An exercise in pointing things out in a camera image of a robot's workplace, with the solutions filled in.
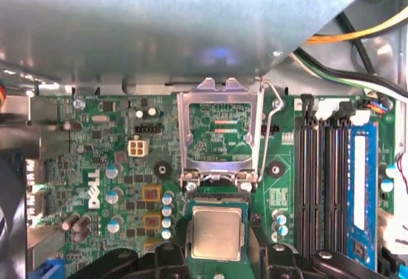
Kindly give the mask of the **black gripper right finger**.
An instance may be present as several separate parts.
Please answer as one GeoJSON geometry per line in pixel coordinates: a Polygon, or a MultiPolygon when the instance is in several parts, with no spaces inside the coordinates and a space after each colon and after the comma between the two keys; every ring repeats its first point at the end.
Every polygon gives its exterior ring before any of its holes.
{"type": "Polygon", "coordinates": [[[269,244],[261,263],[262,278],[382,278],[356,261],[330,250],[318,250],[309,258],[287,245],[269,244]]]}

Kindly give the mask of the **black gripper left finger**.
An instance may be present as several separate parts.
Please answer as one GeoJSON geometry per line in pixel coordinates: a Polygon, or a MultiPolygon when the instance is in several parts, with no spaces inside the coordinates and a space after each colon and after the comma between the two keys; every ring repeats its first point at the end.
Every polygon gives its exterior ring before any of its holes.
{"type": "Polygon", "coordinates": [[[130,249],[111,250],[70,277],[189,278],[190,272],[181,248],[174,243],[163,243],[141,257],[130,249]]]}

